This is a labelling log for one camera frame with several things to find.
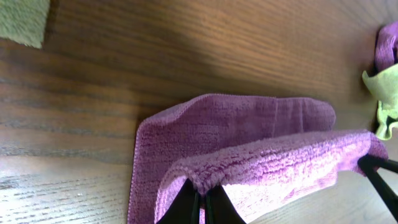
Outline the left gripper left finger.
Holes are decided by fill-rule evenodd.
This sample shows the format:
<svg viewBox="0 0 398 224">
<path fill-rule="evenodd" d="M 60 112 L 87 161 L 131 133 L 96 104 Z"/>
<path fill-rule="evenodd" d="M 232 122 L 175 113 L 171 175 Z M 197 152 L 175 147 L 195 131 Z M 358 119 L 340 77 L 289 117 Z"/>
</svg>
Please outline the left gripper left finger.
<svg viewBox="0 0 398 224">
<path fill-rule="evenodd" d="M 199 224 L 201 195 L 187 179 L 157 224 Z"/>
</svg>

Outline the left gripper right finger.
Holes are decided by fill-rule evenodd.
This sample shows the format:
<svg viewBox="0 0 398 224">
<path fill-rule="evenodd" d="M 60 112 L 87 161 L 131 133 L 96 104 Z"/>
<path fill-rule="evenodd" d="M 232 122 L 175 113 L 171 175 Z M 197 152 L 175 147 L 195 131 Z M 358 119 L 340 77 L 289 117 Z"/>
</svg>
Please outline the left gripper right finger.
<svg viewBox="0 0 398 224">
<path fill-rule="evenodd" d="M 213 187 L 205 195 L 205 223 L 246 224 L 221 185 Z"/>
</svg>

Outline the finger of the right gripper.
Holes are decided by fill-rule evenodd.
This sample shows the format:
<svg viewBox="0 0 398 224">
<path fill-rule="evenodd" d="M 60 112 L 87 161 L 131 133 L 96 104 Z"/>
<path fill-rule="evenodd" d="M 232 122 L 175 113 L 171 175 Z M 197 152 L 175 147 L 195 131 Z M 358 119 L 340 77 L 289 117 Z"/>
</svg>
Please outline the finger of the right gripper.
<svg viewBox="0 0 398 224">
<path fill-rule="evenodd" d="M 376 171 L 377 167 L 381 167 L 385 170 L 397 173 L 397 161 L 366 154 L 358 160 L 358 166 L 365 173 L 370 183 L 372 183 L 392 216 L 397 220 L 397 194 Z"/>
</svg>

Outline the purple microfiber cloth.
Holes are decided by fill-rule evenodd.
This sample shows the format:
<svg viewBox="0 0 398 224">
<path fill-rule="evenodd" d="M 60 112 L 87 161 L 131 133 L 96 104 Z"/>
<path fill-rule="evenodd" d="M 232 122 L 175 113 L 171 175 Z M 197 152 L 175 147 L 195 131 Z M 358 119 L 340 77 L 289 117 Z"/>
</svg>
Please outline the purple microfiber cloth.
<svg viewBox="0 0 398 224">
<path fill-rule="evenodd" d="M 191 180 L 220 185 L 245 222 L 359 172 L 385 145 L 365 129 L 335 131 L 335 111 L 311 98 L 207 94 L 138 127 L 127 221 L 155 223 Z"/>
</svg>

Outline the green crumpled cloth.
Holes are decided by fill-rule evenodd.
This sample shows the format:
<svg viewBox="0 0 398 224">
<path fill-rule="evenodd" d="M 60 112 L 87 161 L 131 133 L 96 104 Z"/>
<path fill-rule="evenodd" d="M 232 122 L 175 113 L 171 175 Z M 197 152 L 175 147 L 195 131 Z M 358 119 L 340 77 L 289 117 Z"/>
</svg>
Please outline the green crumpled cloth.
<svg viewBox="0 0 398 224">
<path fill-rule="evenodd" d="M 362 79 L 369 92 L 378 101 L 375 135 L 384 141 L 390 140 L 392 130 L 397 128 L 397 64 L 370 77 L 366 71 Z"/>
</svg>

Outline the green folded cloth under blue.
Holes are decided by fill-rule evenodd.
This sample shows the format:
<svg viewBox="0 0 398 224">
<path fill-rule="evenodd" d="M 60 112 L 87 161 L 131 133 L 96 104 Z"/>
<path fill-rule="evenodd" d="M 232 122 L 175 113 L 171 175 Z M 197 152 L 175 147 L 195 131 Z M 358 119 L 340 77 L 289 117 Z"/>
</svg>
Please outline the green folded cloth under blue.
<svg viewBox="0 0 398 224">
<path fill-rule="evenodd" d="M 1 38 L 42 48 L 50 0 L 1 0 Z"/>
</svg>

